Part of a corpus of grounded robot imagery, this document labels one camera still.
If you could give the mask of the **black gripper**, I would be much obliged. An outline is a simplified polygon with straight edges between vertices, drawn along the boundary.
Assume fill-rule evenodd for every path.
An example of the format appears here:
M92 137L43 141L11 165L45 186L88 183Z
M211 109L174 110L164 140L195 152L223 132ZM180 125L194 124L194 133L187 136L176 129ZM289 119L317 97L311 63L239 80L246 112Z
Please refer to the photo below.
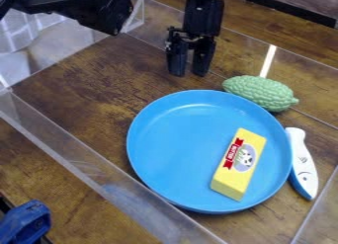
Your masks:
M220 33L223 10L224 0L186 0L182 27L168 27L167 64L171 75L184 75L188 43L183 39L199 40L191 72L200 77L206 75L215 51L214 39Z

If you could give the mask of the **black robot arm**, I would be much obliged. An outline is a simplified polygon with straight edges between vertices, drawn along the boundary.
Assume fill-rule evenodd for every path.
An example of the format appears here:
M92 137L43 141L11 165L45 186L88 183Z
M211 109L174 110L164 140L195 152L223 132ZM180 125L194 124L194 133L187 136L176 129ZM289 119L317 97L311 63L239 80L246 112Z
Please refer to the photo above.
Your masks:
M132 0L0 0L0 20L11 9L27 14L57 13L84 27L116 36L131 18ZM168 73L184 75L187 52L191 72L203 77L210 69L220 34L224 0L186 0L182 27L168 27L166 44Z

